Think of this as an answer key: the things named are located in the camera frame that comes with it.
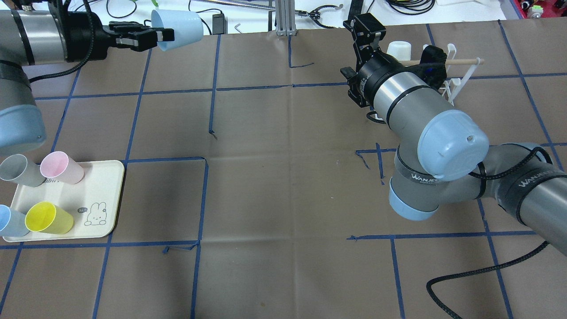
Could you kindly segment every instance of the pink cup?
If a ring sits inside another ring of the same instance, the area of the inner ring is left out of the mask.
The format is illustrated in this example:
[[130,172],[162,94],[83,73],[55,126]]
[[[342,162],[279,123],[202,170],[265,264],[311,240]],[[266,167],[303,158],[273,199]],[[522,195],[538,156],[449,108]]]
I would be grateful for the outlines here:
[[84,177],[84,168],[61,151],[47,155],[39,169],[44,177],[67,184],[77,184]]

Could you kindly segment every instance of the tray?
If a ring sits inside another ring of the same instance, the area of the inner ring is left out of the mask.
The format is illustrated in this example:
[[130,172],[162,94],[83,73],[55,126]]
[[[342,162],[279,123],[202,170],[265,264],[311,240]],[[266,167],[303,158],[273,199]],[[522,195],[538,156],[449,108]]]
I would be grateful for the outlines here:
[[29,232],[23,237],[4,237],[7,242],[97,238],[108,235],[116,224],[124,165],[120,161],[81,162],[84,178],[70,185],[47,179],[38,187],[18,185],[12,208],[27,213],[39,202],[51,202],[73,215],[65,234]]

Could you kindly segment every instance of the cup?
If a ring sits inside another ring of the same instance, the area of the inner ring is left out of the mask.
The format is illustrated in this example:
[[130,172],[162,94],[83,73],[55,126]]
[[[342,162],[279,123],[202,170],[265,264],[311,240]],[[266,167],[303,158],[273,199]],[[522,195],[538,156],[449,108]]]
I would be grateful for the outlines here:
[[386,53],[399,61],[409,61],[412,59],[412,44],[406,41],[390,42]]
[[179,48],[203,38],[201,18],[192,11],[153,10],[151,12],[151,26],[174,30],[175,41],[158,42],[162,51]]
[[37,187],[45,181],[39,165],[22,154],[9,156],[0,164],[0,178],[3,181],[30,187]]
[[29,233],[26,216],[6,205],[0,205],[0,236],[22,237]]
[[26,214],[26,227],[32,232],[65,234],[73,222],[71,214],[50,202],[39,202]]
[[47,178],[67,184],[77,184],[84,177],[84,168],[61,151],[47,155],[41,162],[40,171]]

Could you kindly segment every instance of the yellow cup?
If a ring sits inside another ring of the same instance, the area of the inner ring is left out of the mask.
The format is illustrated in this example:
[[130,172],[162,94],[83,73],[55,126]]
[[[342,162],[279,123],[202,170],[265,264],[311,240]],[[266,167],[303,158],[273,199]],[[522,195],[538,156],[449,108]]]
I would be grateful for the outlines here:
[[40,202],[26,214],[26,227],[32,232],[65,234],[73,227],[73,217],[50,202]]

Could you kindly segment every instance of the blue cup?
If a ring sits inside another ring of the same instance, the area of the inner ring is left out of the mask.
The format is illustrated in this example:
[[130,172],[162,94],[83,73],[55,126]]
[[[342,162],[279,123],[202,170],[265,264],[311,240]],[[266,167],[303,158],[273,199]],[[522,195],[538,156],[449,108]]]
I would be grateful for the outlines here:
[[26,216],[6,205],[0,205],[0,236],[22,237],[29,233]]

